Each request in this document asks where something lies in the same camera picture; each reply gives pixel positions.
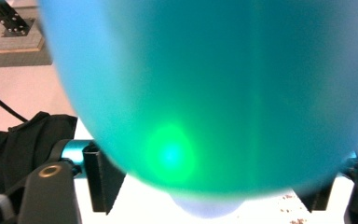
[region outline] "green light spot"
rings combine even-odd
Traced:
[[[151,136],[147,160],[152,174],[166,183],[186,181],[195,166],[192,146],[175,125],[163,126]]]

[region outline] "black stand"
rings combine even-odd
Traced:
[[[81,223],[74,177],[84,171],[70,158],[62,158],[70,141],[59,141],[43,165],[0,195],[0,224]],[[93,142],[81,151],[93,211],[108,214],[125,174],[110,163]]]
[[[5,26],[5,36],[25,36],[31,26],[6,1],[0,0],[0,22]]]

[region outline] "black cloth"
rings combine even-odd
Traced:
[[[77,118],[39,112],[31,120],[0,132],[0,193],[43,164],[52,147],[73,139]]]

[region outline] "black cable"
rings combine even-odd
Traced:
[[[20,114],[18,114],[16,111],[14,111],[12,108],[10,108],[8,105],[6,105],[5,103],[3,103],[0,100],[0,106],[2,108],[4,108],[8,113],[10,113],[11,115],[13,115],[14,117],[16,117],[17,119],[21,120],[22,122],[26,122],[28,121],[28,119],[26,119],[25,117],[21,116]]]

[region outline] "teal balloon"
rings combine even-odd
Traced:
[[[78,115],[172,194],[305,188],[358,148],[358,1],[39,0]]]

